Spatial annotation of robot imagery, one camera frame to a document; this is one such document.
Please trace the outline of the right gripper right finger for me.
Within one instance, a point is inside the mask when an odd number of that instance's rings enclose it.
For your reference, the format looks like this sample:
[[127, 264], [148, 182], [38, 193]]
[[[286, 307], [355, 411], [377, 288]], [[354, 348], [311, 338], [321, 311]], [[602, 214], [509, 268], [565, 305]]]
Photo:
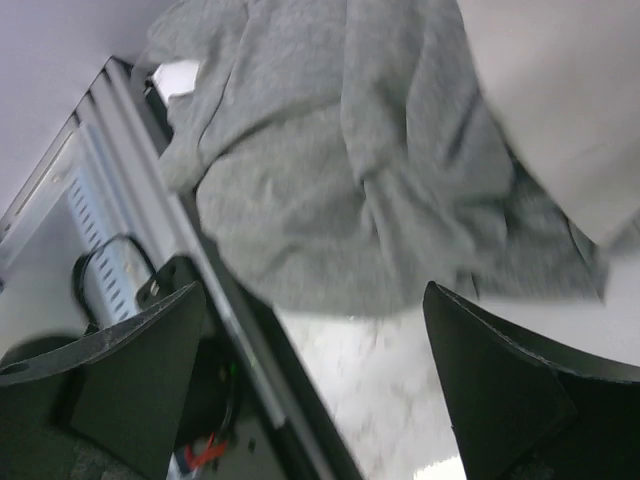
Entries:
[[636, 479], [639, 369], [431, 282], [423, 312], [469, 479]]

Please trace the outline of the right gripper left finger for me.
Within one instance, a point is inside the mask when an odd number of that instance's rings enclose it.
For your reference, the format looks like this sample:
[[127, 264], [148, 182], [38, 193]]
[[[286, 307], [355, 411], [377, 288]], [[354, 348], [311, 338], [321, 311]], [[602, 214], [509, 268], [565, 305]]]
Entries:
[[4, 479], [163, 479], [201, 338], [202, 287], [1, 369]]

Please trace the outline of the white Coca-Cola t-shirt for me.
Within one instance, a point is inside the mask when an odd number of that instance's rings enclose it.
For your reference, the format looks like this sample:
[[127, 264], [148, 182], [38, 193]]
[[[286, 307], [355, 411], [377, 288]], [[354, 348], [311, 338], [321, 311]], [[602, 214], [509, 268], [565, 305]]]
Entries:
[[463, 1], [484, 96], [529, 173], [593, 242], [639, 211], [639, 5]]

